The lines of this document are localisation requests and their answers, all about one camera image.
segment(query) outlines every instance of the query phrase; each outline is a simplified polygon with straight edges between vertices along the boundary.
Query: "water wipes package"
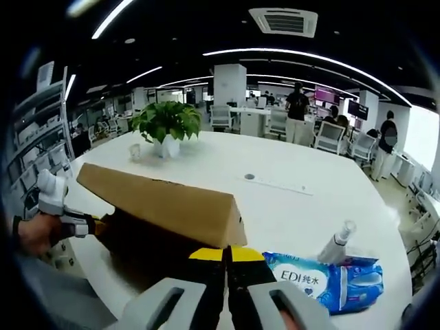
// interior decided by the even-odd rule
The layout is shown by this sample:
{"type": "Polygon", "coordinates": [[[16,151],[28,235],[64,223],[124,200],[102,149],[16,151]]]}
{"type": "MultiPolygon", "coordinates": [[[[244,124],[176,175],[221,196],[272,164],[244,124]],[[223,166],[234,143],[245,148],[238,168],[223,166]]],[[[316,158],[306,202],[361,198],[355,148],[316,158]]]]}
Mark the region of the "water wipes package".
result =
{"type": "Polygon", "coordinates": [[[330,314],[366,309],[384,291],[379,265],[335,266],[273,252],[263,256],[278,281],[293,282],[330,314]]]}

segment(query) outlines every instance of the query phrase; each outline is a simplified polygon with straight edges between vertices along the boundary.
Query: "person in black shirt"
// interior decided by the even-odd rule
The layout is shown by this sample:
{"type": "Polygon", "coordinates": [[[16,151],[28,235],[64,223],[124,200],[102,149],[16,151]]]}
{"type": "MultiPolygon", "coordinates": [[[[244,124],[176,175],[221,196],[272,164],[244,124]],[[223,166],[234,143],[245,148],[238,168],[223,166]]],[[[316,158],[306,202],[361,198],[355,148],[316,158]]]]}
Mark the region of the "person in black shirt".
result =
{"type": "Polygon", "coordinates": [[[332,105],[330,107],[330,111],[331,111],[331,115],[328,115],[326,118],[324,118],[322,121],[323,122],[330,122],[332,124],[336,124],[336,118],[338,117],[339,114],[339,109],[337,106],[332,105]]]}
{"type": "Polygon", "coordinates": [[[394,113],[388,111],[386,120],[380,127],[382,136],[379,140],[379,148],[377,148],[376,160],[373,165],[373,173],[371,179],[379,181],[384,171],[386,160],[393,152],[393,148],[397,143],[397,127],[394,123],[394,113]]]}
{"type": "Polygon", "coordinates": [[[267,98],[267,101],[269,102],[269,105],[274,105],[275,97],[273,93],[270,94],[270,96],[267,98]]]}
{"type": "Polygon", "coordinates": [[[303,94],[303,85],[295,83],[293,93],[286,99],[287,123],[286,142],[300,144],[304,130],[307,129],[304,115],[309,111],[309,99],[303,94]]]}

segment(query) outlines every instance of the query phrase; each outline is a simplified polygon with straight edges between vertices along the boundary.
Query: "window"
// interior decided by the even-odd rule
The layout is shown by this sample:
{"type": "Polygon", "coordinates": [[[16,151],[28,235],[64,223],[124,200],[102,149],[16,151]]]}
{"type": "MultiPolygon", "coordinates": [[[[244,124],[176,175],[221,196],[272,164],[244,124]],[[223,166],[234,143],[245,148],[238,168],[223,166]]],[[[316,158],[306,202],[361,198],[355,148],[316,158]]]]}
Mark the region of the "window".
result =
{"type": "Polygon", "coordinates": [[[432,170],[439,142],[439,114],[417,105],[410,110],[404,152],[432,170]]]}

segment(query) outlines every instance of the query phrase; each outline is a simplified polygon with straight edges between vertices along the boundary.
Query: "white strip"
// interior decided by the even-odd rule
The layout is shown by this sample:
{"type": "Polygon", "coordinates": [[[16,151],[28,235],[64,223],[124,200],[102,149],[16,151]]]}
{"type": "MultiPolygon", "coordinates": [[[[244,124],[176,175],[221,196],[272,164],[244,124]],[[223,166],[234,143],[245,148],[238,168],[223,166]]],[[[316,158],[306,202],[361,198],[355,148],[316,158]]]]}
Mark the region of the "white strip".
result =
{"type": "Polygon", "coordinates": [[[70,76],[69,83],[67,84],[67,89],[66,89],[66,95],[64,97],[64,102],[67,101],[67,98],[69,97],[70,90],[72,89],[72,86],[74,84],[75,78],[76,78],[75,74],[72,74],[70,76]]]}
{"type": "Polygon", "coordinates": [[[187,81],[193,81],[193,80],[199,80],[199,79],[207,79],[207,78],[214,78],[214,76],[198,77],[198,78],[191,78],[191,79],[185,79],[185,80],[169,82],[168,84],[160,85],[159,88],[160,87],[169,86],[169,85],[179,84],[179,83],[186,83],[187,81]]]}
{"type": "Polygon", "coordinates": [[[208,83],[207,82],[199,82],[198,84],[191,84],[191,85],[186,85],[186,86],[184,86],[184,88],[187,88],[187,87],[192,87],[192,86],[201,86],[201,85],[207,85],[208,83]]]}
{"type": "Polygon", "coordinates": [[[227,53],[237,53],[237,52],[275,52],[275,53],[285,53],[285,54],[294,54],[294,55],[301,55],[301,56],[307,56],[311,58],[317,58],[318,60],[327,61],[336,65],[339,65],[341,67],[345,67],[346,69],[350,69],[354,72],[357,72],[367,78],[370,78],[371,80],[375,81],[376,83],[380,84],[381,86],[387,88],[390,92],[395,94],[397,97],[402,99],[405,103],[407,103],[410,107],[412,106],[411,102],[408,101],[405,97],[403,97],[398,91],[393,89],[391,86],[388,86],[385,82],[377,79],[376,77],[359,70],[355,67],[352,67],[351,65],[342,63],[338,60],[333,60],[332,58],[324,57],[321,55],[316,54],[310,54],[305,52],[299,52],[297,50],[288,50],[288,49],[274,49],[274,48],[238,48],[238,49],[227,49],[227,50],[220,50],[218,52],[211,52],[211,53],[205,53],[203,56],[212,56],[212,55],[219,55],[219,54],[227,54],[227,53]]]}
{"type": "Polygon", "coordinates": [[[142,77],[142,76],[145,76],[146,74],[150,74],[151,72],[154,72],[154,71],[160,70],[161,68],[162,68],[162,67],[155,67],[154,69],[152,69],[152,70],[150,70],[150,71],[144,72],[143,74],[140,74],[139,76],[136,76],[135,78],[130,79],[130,80],[127,81],[126,83],[129,84],[129,83],[131,83],[133,80],[136,80],[136,79],[138,79],[138,78],[140,78],[140,77],[142,77]]]}
{"type": "Polygon", "coordinates": [[[297,78],[290,78],[290,77],[283,77],[283,76],[272,76],[270,74],[247,74],[246,76],[248,77],[265,77],[265,78],[279,78],[279,79],[288,79],[288,80],[295,80],[295,81],[301,81],[303,83],[309,83],[309,84],[314,84],[314,85],[318,85],[318,86],[323,86],[326,88],[330,88],[333,89],[335,91],[340,91],[341,93],[344,94],[349,94],[350,96],[353,96],[354,98],[357,98],[356,95],[349,93],[347,91],[343,91],[342,89],[338,89],[332,86],[328,86],[328,85],[324,85],[324,84],[320,84],[319,82],[314,82],[314,81],[310,81],[310,80],[304,80],[304,79],[297,79],[297,78]]]}
{"type": "Polygon", "coordinates": [[[111,11],[109,16],[105,18],[105,20],[99,25],[98,29],[96,29],[95,33],[93,33],[92,39],[97,39],[104,32],[105,29],[110,25],[110,23],[123,11],[130,3],[134,0],[123,0],[119,5],[116,6],[115,9],[111,11]]]}
{"type": "MultiPolygon", "coordinates": [[[[319,85],[319,86],[323,86],[323,87],[326,87],[326,88],[334,89],[335,91],[340,91],[341,93],[348,94],[350,96],[353,96],[354,98],[358,98],[356,95],[354,95],[352,93],[349,93],[347,91],[343,91],[342,89],[338,89],[338,88],[335,88],[335,87],[332,87],[332,86],[320,84],[319,82],[314,82],[314,81],[310,81],[310,80],[290,78],[290,77],[283,77],[283,76],[272,76],[270,74],[247,74],[246,76],[248,76],[248,77],[264,77],[264,78],[280,78],[280,79],[288,79],[288,80],[293,80],[293,81],[301,81],[301,82],[304,82],[304,83],[310,83],[310,84],[319,85]]],[[[198,77],[198,78],[191,78],[191,79],[185,79],[185,80],[169,82],[168,84],[160,85],[158,88],[162,88],[162,87],[169,86],[169,85],[174,85],[174,84],[179,84],[179,83],[185,83],[187,81],[193,81],[193,80],[199,80],[199,79],[207,79],[207,78],[214,78],[214,76],[198,77]]]]}
{"type": "MultiPolygon", "coordinates": [[[[281,82],[270,82],[270,81],[259,81],[259,84],[268,84],[268,85],[280,85],[280,86],[288,86],[288,87],[295,87],[293,84],[282,84],[281,82]]],[[[315,91],[313,88],[303,87],[302,89],[305,89],[306,91],[315,91]]]]}

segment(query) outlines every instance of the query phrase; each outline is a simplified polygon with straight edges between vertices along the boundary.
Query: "green plant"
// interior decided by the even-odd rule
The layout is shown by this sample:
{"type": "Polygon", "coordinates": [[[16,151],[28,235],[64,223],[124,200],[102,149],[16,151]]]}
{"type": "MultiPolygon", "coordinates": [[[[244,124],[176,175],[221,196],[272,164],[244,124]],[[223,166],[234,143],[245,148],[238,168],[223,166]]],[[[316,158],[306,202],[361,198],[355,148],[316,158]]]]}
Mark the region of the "green plant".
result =
{"type": "Polygon", "coordinates": [[[133,131],[139,130],[147,142],[150,135],[162,143],[167,134],[173,138],[183,140],[184,136],[197,137],[200,132],[201,115],[189,104],[180,102],[161,102],[147,105],[131,122],[133,131]]]}

